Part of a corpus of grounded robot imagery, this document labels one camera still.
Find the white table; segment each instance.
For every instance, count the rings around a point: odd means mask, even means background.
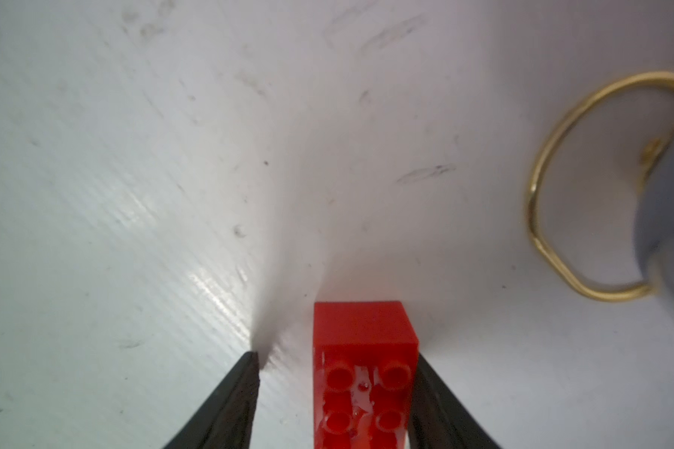
[[[0,1],[0,448],[161,448],[244,351],[252,448],[312,444],[311,306],[404,301],[504,449],[674,448],[674,324],[571,292],[528,171],[582,95],[674,70],[674,1]],[[578,128],[553,242],[636,278],[666,94]]]

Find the white surface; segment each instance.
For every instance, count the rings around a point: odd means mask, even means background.
[[[318,291],[403,300],[505,449],[674,448],[673,323],[570,292],[522,220],[558,116],[653,69],[674,1],[0,1],[0,448],[161,448],[251,346],[252,447],[308,448]],[[625,96],[556,161],[587,274],[637,276],[673,122]]]

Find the gold metal hoop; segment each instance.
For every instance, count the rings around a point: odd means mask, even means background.
[[[625,286],[612,287],[610,290],[598,290],[597,288],[587,286],[582,279],[569,269],[547,243],[544,235],[542,235],[537,215],[539,193],[542,188],[542,182],[544,181],[544,173],[547,170],[554,153],[569,131],[574,128],[579,120],[611,95],[640,87],[657,87],[674,92],[674,73],[647,72],[629,76],[610,85],[606,85],[584,98],[584,100],[576,105],[574,109],[567,112],[566,116],[557,123],[554,130],[552,130],[539,151],[539,156],[537,157],[537,161],[532,169],[532,175],[529,179],[526,215],[529,237],[532,243],[537,247],[547,262],[549,262],[549,265],[551,265],[559,276],[569,284],[569,287],[574,289],[577,293],[597,301],[621,302],[634,300],[651,293],[651,287],[647,283],[641,281]]]

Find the gold ring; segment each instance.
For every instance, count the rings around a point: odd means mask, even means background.
[[[569,267],[562,261],[547,240],[542,235],[537,216],[537,204],[539,192],[544,181],[544,172],[554,156],[555,151],[562,143],[566,135],[579,122],[586,113],[590,112],[596,105],[607,99],[611,95],[618,94],[632,88],[640,87],[658,87],[674,92],[674,73],[672,72],[647,72],[638,75],[629,76],[606,85],[587,96],[574,109],[567,112],[566,116],[555,126],[551,134],[544,142],[537,161],[532,169],[532,175],[529,179],[529,188],[527,192],[527,227],[529,237],[542,256],[547,259],[549,265],[554,268],[559,276],[569,284],[579,294],[597,301],[621,302],[630,301],[638,297],[651,293],[649,284],[639,281],[625,286],[612,287],[611,290],[598,290],[589,287],[586,283],[576,276]]]

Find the red block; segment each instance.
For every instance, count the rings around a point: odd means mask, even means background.
[[[316,302],[315,449],[403,449],[418,346],[401,302]]]

